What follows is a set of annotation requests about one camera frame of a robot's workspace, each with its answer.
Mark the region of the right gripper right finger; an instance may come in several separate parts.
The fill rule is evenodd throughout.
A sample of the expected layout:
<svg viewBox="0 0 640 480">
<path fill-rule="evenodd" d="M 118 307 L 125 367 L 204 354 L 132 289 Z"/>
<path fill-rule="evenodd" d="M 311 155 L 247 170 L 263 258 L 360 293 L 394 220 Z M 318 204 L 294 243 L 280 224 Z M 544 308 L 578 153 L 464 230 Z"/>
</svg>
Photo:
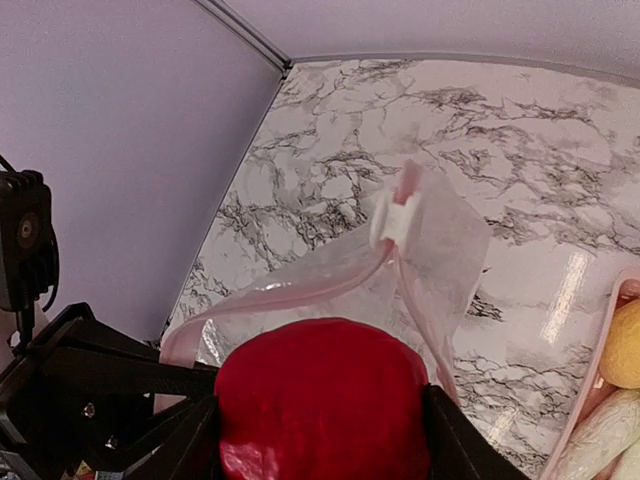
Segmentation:
<svg viewBox="0 0 640 480">
<path fill-rule="evenodd" d="M 434 480 L 517 480 L 525 475 L 496 451 L 438 385 L 422 394 Z"/>
</svg>

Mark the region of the yellow lemon toy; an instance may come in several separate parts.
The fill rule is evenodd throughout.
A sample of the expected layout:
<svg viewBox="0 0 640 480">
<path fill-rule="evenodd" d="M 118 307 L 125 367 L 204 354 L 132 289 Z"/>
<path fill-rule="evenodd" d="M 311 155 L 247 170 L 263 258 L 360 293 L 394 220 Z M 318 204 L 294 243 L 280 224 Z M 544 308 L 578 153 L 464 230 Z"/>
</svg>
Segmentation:
<svg viewBox="0 0 640 480">
<path fill-rule="evenodd" d="M 617 309 L 600 358 L 604 380 L 624 389 L 639 388 L 639 300 Z"/>
</svg>

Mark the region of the pink perforated plastic basket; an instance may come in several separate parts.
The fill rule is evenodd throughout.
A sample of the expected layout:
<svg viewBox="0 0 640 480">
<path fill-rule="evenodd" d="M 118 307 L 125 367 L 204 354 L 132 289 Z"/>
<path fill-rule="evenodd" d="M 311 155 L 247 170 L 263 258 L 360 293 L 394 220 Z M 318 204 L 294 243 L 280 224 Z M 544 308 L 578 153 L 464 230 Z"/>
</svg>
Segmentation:
<svg viewBox="0 0 640 480">
<path fill-rule="evenodd" d="M 597 343 L 593 350 L 593 355 L 591 361 L 589 363 L 588 370 L 586 371 L 584 381 L 581 385 L 581 389 L 579 390 L 579 394 L 574 403 L 574 406 L 571 410 L 571 413 L 567 419 L 565 424 L 565 428 L 562 431 L 562 434 L 558 438 L 556 444 L 554 445 L 554 449 L 552 454 L 549 457 L 545 468 L 543 469 L 540 479 L 547 480 L 552 477 L 553 470 L 557 466 L 559 462 L 559 458 L 565 446 L 568 443 L 569 437 L 574 431 L 576 425 L 578 424 L 578 419 L 582 414 L 583 407 L 587 403 L 587 398 L 591 394 L 591 391 L 594 389 L 597 380 L 599 379 L 598 374 L 598 365 L 601 358 L 602 350 L 604 348 L 606 338 L 609 332 L 609 328 L 611 325 L 613 314 L 616 310 L 618 303 L 623 298 L 623 295 L 620 294 L 621 288 L 629 282 L 638 282 L 639 281 L 639 268 L 632 267 L 623 270 L 620 275 L 616 278 L 611 293 L 608 296 L 608 304 L 605 310 L 605 314 L 603 320 L 600 322 L 600 326 L 598 327 L 597 333 Z"/>
</svg>

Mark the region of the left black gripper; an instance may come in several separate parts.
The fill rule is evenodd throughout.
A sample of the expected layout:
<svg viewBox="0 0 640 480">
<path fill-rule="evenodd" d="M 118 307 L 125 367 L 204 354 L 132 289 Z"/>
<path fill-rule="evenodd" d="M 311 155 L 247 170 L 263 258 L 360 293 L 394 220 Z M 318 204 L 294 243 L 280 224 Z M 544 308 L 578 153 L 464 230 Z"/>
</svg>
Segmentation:
<svg viewBox="0 0 640 480">
<path fill-rule="evenodd" d="M 59 479 L 86 462 L 123 472 L 150 396 L 211 395 L 218 369 L 162 364 L 159 352 L 66 307 L 1 378 L 1 456 L 21 479 Z"/>
</svg>

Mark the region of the white radish upper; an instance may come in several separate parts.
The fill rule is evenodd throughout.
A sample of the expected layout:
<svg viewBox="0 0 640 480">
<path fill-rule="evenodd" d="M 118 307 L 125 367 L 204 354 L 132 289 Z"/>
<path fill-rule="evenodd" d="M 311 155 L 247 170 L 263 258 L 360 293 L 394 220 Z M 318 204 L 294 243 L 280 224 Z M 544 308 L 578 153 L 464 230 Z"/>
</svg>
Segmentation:
<svg viewBox="0 0 640 480">
<path fill-rule="evenodd" d="M 571 435 L 557 464 L 558 479 L 593 479 L 639 439 L 639 391 L 618 390 Z"/>
</svg>

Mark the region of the clear zip top bag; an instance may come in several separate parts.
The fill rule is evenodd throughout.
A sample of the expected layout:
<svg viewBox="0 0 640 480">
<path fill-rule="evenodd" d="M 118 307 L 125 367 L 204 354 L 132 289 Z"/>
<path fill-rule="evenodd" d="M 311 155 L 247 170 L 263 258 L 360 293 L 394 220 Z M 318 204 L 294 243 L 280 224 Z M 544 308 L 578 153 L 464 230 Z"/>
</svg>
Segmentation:
<svg viewBox="0 0 640 480">
<path fill-rule="evenodd" d="M 369 221 L 263 275 L 162 340 L 165 364 L 220 366 L 285 324 L 343 317 L 412 347 L 430 380 L 456 395 L 452 339 L 476 291 L 491 237 L 437 168 L 405 164 Z"/>
</svg>

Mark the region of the red apple toy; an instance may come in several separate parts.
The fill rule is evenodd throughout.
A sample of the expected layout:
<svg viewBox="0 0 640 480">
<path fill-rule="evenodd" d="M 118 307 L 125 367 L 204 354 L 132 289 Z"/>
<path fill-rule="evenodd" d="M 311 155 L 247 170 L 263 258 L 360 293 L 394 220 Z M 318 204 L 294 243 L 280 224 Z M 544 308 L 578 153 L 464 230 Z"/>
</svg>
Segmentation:
<svg viewBox="0 0 640 480">
<path fill-rule="evenodd" d="M 344 318 L 294 322 L 236 348 L 215 382 L 227 479 L 425 479 L 422 358 Z"/>
</svg>

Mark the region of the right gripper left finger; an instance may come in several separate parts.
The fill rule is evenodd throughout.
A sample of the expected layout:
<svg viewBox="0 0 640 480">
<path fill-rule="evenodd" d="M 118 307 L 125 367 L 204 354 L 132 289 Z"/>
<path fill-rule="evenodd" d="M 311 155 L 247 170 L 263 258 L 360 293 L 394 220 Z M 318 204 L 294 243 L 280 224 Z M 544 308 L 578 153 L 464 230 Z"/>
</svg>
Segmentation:
<svg viewBox="0 0 640 480">
<path fill-rule="evenodd" d="M 219 479 L 219 410 L 215 396 L 196 403 L 167 440 L 125 479 Z"/>
</svg>

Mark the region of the left aluminium frame post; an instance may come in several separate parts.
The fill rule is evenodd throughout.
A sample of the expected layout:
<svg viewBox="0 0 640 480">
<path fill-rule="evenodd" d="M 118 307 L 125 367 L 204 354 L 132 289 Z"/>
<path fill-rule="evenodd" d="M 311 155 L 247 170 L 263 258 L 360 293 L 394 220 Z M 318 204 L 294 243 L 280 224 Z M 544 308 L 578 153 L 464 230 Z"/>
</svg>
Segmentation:
<svg viewBox="0 0 640 480">
<path fill-rule="evenodd" d="M 195 3 L 231 30 L 283 75 L 287 75 L 291 70 L 292 60 L 226 1 L 195 0 Z"/>
</svg>

